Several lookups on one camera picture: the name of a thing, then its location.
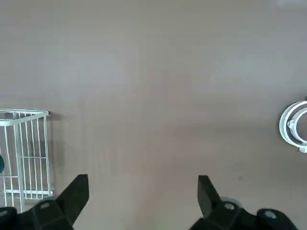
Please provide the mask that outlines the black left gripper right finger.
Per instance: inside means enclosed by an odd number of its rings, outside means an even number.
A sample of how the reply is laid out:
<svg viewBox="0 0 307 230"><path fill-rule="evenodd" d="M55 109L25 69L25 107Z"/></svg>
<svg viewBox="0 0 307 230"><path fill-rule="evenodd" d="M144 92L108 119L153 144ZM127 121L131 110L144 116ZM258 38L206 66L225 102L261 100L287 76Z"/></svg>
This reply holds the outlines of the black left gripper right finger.
<svg viewBox="0 0 307 230"><path fill-rule="evenodd" d="M232 201L224 201L207 175L198 177L198 203L202 212L191 230L295 230L281 211L262 208L255 215Z"/></svg>

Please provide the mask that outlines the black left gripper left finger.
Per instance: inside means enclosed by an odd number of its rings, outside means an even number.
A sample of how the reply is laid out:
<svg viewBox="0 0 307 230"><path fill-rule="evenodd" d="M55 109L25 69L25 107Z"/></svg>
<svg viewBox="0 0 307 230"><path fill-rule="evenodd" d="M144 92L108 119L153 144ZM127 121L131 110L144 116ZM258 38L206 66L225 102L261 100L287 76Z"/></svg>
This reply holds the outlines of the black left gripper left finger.
<svg viewBox="0 0 307 230"><path fill-rule="evenodd" d="M87 174L79 174L58 196L48 197L29 210L0 208L2 230L72 230L89 200Z"/></svg>

